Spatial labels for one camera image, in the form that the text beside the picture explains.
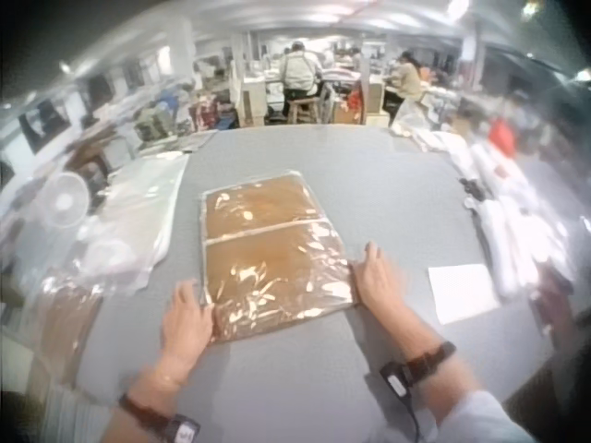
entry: stool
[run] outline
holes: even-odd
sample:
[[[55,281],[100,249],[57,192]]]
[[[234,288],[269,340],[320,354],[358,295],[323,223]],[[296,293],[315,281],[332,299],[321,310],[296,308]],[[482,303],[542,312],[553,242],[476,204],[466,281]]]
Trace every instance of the stool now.
[[[318,101],[318,97],[310,97],[309,99],[301,100],[291,100],[289,102],[289,114],[287,115],[287,124],[296,125],[298,115],[302,118],[304,123],[320,123]],[[308,111],[304,111],[304,106],[308,107]]]

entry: gray work table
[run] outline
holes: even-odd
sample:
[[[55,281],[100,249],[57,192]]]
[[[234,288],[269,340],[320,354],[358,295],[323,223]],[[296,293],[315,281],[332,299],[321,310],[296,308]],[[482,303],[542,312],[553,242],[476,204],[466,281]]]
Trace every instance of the gray work table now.
[[[445,327],[437,320],[428,268],[483,263],[464,191],[437,154],[368,126],[274,126],[217,134],[192,155],[181,185],[168,256],[149,287],[105,300],[78,384],[115,403],[152,364],[175,282],[198,277],[199,196],[249,178],[301,172],[344,240],[361,257],[374,240],[405,270],[406,302],[448,340],[500,400],[549,356],[525,301]],[[179,412],[201,424],[204,442],[359,442],[412,422],[377,375],[395,350],[364,307],[252,339],[211,346],[180,396]],[[432,420],[419,413],[425,435]]]

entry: ceiling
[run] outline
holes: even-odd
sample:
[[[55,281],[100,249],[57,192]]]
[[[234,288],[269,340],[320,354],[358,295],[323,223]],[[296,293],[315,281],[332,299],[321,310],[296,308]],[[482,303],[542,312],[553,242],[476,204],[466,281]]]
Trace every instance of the ceiling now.
[[[59,60],[66,60],[75,73],[84,76],[111,64],[121,63],[131,55],[153,52],[166,44],[164,30],[179,15],[191,19],[196,41],[228,39],[231,33],[246,30],[272,35],[285,29],[329,33],[353,30],[372,35],[395,33],[459,39],[477,21],[484,39],[497,47],[511,48],[522,54],[531,53],[535,58],[567,73],[586,66],[584,53],[556,2],[546,0],[540,13],[524,23],[520,15],[525,0],[472,0],[468,14],[458,22],[452,22],[446,14],[449,1],[328,0],[325,3],[318,0],[174,0],[159,3],[145,0],[143,12],[136,12],[121,25],[121,19],[111,15],[113,29],[95,34],[94,42],[87,43],[75,52],[64,51],[59,54],[52,47],[51,33],[48,33],[44,51],[54,56],[50,61],[47,59],[51,57],[47,56],[43,60],[45,64],[52,65],[51,75],[44,69],[44,78],[36,78],[29,84],[9,76],[8,84],[3,86],[7,86],[5,93],[8,92],[8,98],[26,95],[31,88],[38,89],[40,85],[65,80],[57,67]],[[140,0],[131,3],[139,4],[135,9],[142,4]],[[81,22],[71,22],[67,30],[72,36],[84,34],[87,29],[84,22],[93,20],[94,17],[86,16]]]

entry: plastic bag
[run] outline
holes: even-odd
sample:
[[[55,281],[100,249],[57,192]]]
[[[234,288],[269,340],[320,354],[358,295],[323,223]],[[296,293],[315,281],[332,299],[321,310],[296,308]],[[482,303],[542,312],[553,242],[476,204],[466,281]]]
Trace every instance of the plastic bag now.
[[[215,340],[242,339],[353,303],[343,243],[299,175],[211,192],[202,215]]]

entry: workstation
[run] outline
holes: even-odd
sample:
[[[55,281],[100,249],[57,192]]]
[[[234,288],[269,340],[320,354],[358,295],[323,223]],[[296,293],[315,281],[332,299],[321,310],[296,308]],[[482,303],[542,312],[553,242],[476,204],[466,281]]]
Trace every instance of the workstation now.
[[[42,406],[39,440],[102,440],[160,358],[175,286],[197,279],[218,329],[177,399],[195,441],[436,441],[420,394],[409,413],[380,372],[404,356],[348,273],[369,240],[498,401],[552,357],[541,269],[572,288],[575,314],[591,307],[589,169],[572,132],[548,114],[523,124],[531,104],[513,97],[556,71],[471,32],[488,6],[453,18],[450,2],[419,3],[430,19],[387,2],[314,18],[274,6],[250,25],[244,6],[218,34],[237,12],[156,6],[60,64],[51,88],[3,102],[3,391]],[[286,97],[295,43],[320,66],[302,103]],[[579,62],[563,72],[586,90]]]

